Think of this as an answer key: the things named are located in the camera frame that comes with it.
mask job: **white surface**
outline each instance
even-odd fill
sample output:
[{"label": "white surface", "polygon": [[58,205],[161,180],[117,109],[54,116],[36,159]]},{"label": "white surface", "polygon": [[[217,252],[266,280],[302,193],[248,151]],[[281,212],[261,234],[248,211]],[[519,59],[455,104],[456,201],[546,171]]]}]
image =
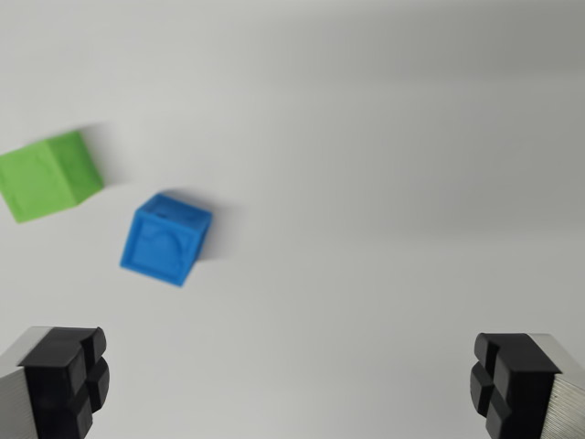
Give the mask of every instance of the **white surface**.
[{"label": "white surface", "polygon": [[[585,3],[0,2],[0,151],[93,125],[110,186],[17,226],[0,346],[101,326],[93,439],[483,439],[480,331],[585,364]],[[118,268],[161,189],[186,288]]]}]

